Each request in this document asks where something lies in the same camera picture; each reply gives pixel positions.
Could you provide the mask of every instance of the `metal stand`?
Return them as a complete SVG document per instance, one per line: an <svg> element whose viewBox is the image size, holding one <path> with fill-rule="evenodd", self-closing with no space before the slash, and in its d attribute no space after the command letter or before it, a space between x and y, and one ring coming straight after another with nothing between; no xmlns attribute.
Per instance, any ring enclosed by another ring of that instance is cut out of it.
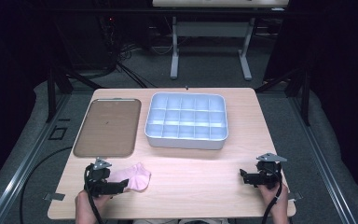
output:
<svg viewBox="0 0 358 224"><path fill-rule="evenodd" d="M207 21L182 21L172 18L172 64L171 79L178 78L179 49L178 36L226 36L244 37L242 49L238 50L242 72L245 80L252 80L249 64L246 60L246 52L254 29L255 19L249 22L207 22Z"/></svg>

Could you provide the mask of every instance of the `wire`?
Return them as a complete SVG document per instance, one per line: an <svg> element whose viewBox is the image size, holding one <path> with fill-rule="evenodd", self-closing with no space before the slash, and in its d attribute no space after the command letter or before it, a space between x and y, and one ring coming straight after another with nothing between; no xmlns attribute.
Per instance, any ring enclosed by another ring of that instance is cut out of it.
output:
<svg viewBox="0 0 358 224"><path fill-rule="evenodd" d="M103 219L101 218L100 213L98 212L97 207L95 206L94 199L92 199L92 195L90 194L91 189L89 189L89 185L87 183L87 172L92 168L92 164L89 165L86 170L84 171L84 186L87 192L87 195L89 196L89 205L91 206L92 212L94 213L94 216L97 218L97 221L99 224L103 224Z"/></svg>
<svg viewBox="0 0 358 224"><path fill-rule="evenodd" d="M266 224L267 217L269 216L269 212L271 211L272 206L278 201L279 196L281 195L281 192L282 192L282 179L281 179L281 177L278 176L275 172L271 171L270 169L265 169L265 170L275 174L275 176L278 177L278 179L279 179L279 188L277 190L277 193L275 194L275 197L268 204L268 206L266 208L266 211L264 212L263 220L261 221L262 224Z"/></svg>
<svg viewBox="0 0 358 224"><path fill-rule="evenodd" d="M148 84L150 84L153 87L157 87L153 83L149 82L146 78L142 77L141 75L135 73L134 71L130 70L130 68L126 67L122 63L117 63L117 66L120 67L132 80L134 80L138 85L140 85L142 88L147 88L147 86L143 83L141 79L146 81Z"/></svg>
<svg viewBox="0 0 358 224"><path fill-rule="evenodd" d="M48 156L46 156L46 158L44 158L42 161L40 161L31 171L31 173L28 175L28 177L25 179L24 185L22 186L21 189L21 196L20 196L20 223L23 224L24 220L23 220L23 215L22 215L22 204L23 204L23 198L24 198L24 193L25 193L25 189L27 187L28 181L30 180L32 174L34 173L34 171L36 170L37 167L39 167L44 161L46 161L47 159L49 159L50 157L54 156L55 154L59 153L59 152L63 152L65 150L71 149L72 147L65 147L62 149L59 149L51 154L49 154Z"/></svg>

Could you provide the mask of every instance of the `human hand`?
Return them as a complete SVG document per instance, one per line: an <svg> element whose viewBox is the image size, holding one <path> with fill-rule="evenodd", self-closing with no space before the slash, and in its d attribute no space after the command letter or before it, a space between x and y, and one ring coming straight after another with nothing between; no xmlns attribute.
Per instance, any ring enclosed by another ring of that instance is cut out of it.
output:
<svg viewBox="0 0 358 224"><path fill-rule="evenodd" d="M273 189L268 189L265 185L258 185L261 195L264 199L264 204L266 206L275 198L276 193L279 188L279 183L275 185ZM282 192L279 196L277 202L272 206L270 213L272 214L272 219L274 224L287 224L287 205L288 205L288 194L289 189L282 184Z"/></svg>
<svg viewBox="0 0 358 224"><path fill-rule="evenodd" d="M102 211L106 203L112 198L112 195L101 195L99 198L93 198L95 207ZM76 205L76 224L93 224L97 217L92 212L89 201L89 195L85 190L80 191L75 198Z"/></svg>

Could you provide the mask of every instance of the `pink towel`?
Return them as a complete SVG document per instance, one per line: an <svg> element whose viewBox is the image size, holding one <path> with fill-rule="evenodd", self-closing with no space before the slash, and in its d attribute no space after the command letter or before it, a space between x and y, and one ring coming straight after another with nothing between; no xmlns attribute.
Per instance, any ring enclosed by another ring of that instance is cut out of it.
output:
<svg viewBox="0 0 358 224"><path fill-rule="evenodd" d="M137 163L127 169L112 172L106 180L107 182L120 182L129 179L129 185L124 190L141 191L149 185L150 176L151 173L141 163Z"/></svg>

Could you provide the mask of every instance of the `table top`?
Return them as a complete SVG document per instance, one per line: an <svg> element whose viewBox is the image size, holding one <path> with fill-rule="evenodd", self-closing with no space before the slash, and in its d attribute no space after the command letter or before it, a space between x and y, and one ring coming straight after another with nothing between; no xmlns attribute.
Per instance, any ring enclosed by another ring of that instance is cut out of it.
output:
<svg viewBox="0 0 358 224"><path fill-rule="evenodd" d="M156 92L213 93L225 98L228 138L222 149L151 147L145 122ZM106 98L136 98L142 102L135 149L125 159L108 158L111 172L140 162L151 172L142 192L116 195L102 211L105 218L262 217L265 211L259 190L243 184L240 169L256 173L256 157L276 153L255 91L247 88L195 89L101 89L91 101ZM83 189L85 168L95 158L69 156L56 192L62 201L51 202L52 219L74 219L75 197ZM288 216L296 208L289 202Z"/></svg>
<svg viewBox="0 0 358 224"><path fill-rule="evenodd" d="M287 7L289 0L153 0L154 7Z"/></svg>

